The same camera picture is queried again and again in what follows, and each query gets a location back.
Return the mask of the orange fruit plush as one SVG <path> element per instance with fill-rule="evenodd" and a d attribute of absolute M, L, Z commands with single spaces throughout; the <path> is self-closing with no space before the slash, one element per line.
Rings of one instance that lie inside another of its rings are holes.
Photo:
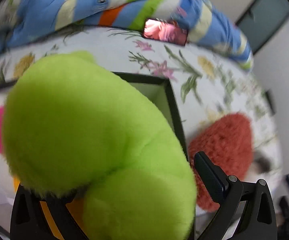
<path fill-rule="evenodd" d="M 13 187 L 14 187 L 14 192 L 17 192 L 17 189 L 20 185 L 20 181 L 17 177 L 13 177 Z"/>

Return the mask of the smartphone with lit screen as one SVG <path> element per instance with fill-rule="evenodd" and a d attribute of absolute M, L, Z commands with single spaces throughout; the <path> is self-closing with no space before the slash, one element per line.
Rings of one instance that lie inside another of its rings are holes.
<path fill-rule="evenodd" d="M 174 22 L 149 18 L 145 21 L 142 37 L 149 40 L 185 46 L 188 30 L 179 27 Z"/>

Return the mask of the green plush toy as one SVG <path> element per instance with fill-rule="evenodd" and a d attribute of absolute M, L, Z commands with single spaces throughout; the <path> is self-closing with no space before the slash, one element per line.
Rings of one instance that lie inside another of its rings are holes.
<path fill-rule="evenodd" d="M 2 122 L 10 172 L 40 196 L 84 189 L 89 239 L 187 239 L 196 184 L 159 109 L 86 51 L 32 64 Z"/>

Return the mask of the dark glass door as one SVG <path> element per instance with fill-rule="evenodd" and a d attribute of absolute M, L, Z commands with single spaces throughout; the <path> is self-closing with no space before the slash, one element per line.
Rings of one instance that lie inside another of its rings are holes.
<path fill-rule="evenodd" d="M 253 0 L 236 25 L 256 54 L 289 19 L 288 0 Z"/>

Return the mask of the watermelon slice plush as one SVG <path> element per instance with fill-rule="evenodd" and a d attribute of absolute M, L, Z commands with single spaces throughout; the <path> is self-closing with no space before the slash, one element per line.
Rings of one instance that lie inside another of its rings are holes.
<path fill-rule="evenodd" d="M 203 121 L 189 143 L 191 168 L 199 151 L 205 152 L 226 175 L 244 179 L 254 159 L 250 119 L 242 113 L 231 113 L 215 121 Z"/>

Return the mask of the grey white shark plush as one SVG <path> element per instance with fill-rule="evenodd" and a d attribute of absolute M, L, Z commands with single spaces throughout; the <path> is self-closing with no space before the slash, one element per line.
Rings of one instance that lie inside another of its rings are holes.
<path fill-rule="evenodd" d="M 255 150 L 253 152 L 254 158 L 251 162 L 245 181 L 255 182 L 260 178 L 265 178 L 272 169 L 270 160 L 263 154 L 263 152 Z"/>

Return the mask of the white floral fleece blanket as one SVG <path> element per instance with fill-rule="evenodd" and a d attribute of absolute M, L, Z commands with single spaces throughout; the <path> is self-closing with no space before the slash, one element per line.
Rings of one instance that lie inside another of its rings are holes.
<path fill-rule="evenodd" d="M 39 59 L 76 51 L 90 53 L 99 66 L 112 73 L 145 75 L 170 82 L 189 165 L 189 143 L 203 121 L 215 121 L 231 113 L 247 116 L 253 133 L 253 152 L 263 152 L 272 164 L 271 171 L 260 179 L 267 182 L 271 194 L 275 193 L 282 179 L 282 157 L 261 89 L 237 63 L 207 49 L 145 39 L 137 31 L 103 27 L 72 35 L 62 31 L 6 49 L 0 56 L 0 92 L 6 90 L 8 95 L 9 83 L 17 81 Z M 212 202 L 195 169 L 191 170 L 197 190 L 195 213 L 215 211 L 218 204 Z"/>

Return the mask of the black box by wall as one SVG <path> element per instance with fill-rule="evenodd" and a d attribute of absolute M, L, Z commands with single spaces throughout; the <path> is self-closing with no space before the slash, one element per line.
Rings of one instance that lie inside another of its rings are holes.
<path fill-rule="evenodd" d="M 272 91 L 270 89 L 266 90 L 264 92 L 264 96 L 268 102 L 271 115 L 274 116 L 276 114 L 276 105 L 275 105 L 275 100 L 274 100 L 274 96 L 273 96 Z"/>

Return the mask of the blue striped cartoon quilt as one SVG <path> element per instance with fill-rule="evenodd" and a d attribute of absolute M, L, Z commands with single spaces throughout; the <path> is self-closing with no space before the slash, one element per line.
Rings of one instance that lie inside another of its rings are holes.
<path fill-rule="evenodd" d="M 245 35 L 209 0 L 2 0 L 0 54 L 68 25 L 101 25 L 140 31 L 149 18 L 173 21 L 189 41 L 236 61 L 247 71 L 253 53 Z"/>

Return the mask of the black cardboard box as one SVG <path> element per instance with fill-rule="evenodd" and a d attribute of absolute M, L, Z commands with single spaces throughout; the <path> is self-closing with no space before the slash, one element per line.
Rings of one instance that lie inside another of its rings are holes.
<path fill-rule="evenodd" d="M 7 157 L 38 166 L 119 166 L 184 160 L 170 82 L 100 71 L 27 72 L 9 83 L 2 116 Z"/>

